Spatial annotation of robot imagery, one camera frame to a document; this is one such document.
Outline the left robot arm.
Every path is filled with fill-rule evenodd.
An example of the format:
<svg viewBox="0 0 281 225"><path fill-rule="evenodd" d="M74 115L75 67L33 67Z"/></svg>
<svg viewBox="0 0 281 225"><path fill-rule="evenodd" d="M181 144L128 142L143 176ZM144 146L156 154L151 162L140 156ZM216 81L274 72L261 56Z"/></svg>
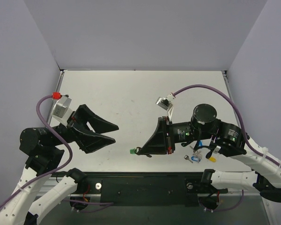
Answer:
<svg viewBox="0 0 281 225"><path fill-rule="evenodd" d="M69 148L69 144L75 142L85 153L93 153L115 143L115 139L105 133L119 127L97 116L86 105L80 105L75 111L69 106L55 105L52 116L59 125L27 128L20 135L20 150L28 159L17 187L0 206L0 225L38 225L69 194L86 190L86 174L73 168L55 187L36 199L44 183L63 168L59 164L64 151L58 149L58 145Z"/></svg>

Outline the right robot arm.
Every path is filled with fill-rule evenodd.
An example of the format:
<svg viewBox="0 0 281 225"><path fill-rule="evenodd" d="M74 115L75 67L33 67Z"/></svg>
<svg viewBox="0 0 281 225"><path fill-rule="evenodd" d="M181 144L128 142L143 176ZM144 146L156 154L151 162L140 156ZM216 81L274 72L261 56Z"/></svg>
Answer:
<svg viewBox="0 0 281 225"><path fill-rule="evenodd" d="M266 148L259 147L257 152L250 149L255 142L243 135L241 128L217 119L216 109L208 104L197 105L188 122L172 123L167 116L158 118L157 127L135 154L152 155L172 154L176 143L183 147L195 143L194 152L203 148L209 150L206 159L220 154L249 166L249 172L221 172L205 169L200 182L202 190L241 189L259 194L272 202L281 203L281 163L270 161Z"/></svg>

